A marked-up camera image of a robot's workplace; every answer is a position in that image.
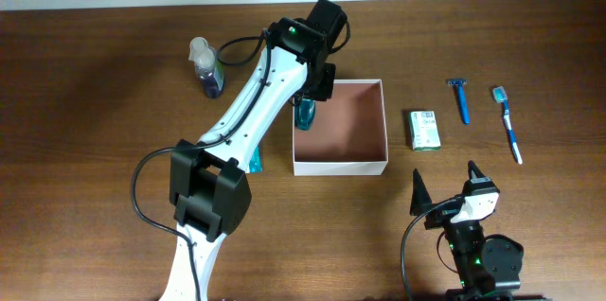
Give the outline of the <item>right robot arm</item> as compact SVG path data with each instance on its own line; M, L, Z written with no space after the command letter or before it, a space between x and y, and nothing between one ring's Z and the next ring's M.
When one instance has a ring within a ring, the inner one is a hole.
M524 247L500 234L484 234L480 222L495 212L500 190L473 161L468 163L468 175L459 194L434 203L414 170L410 207L414 219L404 234L409 235L419 221L427 230L443 230L461 284L446 291L447 300L511 300L512 292L521 287Z

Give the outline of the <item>teal mouthwash bottle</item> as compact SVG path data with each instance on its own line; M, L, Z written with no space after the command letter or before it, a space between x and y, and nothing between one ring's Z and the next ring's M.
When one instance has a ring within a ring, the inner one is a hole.
M294 106L294 125L301 131L308 131L315 118L315 101L302 98Z

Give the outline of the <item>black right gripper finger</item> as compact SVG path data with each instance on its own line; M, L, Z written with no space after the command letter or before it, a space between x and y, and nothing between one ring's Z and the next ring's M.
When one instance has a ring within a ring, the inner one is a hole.
M473 160L468 162L468 175L471 181L489 181L490 177L485 175Z
M421 174L413 170L413 192L411 197L410 215L419 216L433 206L430 194L422 180Z

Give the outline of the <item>blue disposable razor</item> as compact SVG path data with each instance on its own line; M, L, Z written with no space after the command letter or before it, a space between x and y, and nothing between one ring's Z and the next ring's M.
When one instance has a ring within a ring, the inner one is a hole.
M467 96L465 93L465 85L467 81L465 79L448 79L446 83L453 87L457 94L457 100L459 104L459 109L461 113L461 119L465 125L471 124L471 116L467 101Z

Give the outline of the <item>purple foam pump bottle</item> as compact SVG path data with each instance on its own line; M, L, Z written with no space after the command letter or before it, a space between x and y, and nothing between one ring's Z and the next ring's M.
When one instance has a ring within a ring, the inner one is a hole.
M188 59L193 62L195 75L209 98L218 98L224 88L223 68L217 51L203 37L195 37L189 44Z

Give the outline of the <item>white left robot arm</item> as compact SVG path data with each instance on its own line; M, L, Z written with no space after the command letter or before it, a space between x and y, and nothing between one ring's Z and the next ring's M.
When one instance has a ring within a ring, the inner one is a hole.
M219 249L252 200L246 171L256 147L289 100L330 99L336 67L327 58L348 31L346 13L329 0L318 0L306 18L271 23L257 69L227 112L197 143L176 145L169 201L178 240L162 299L207 298Z

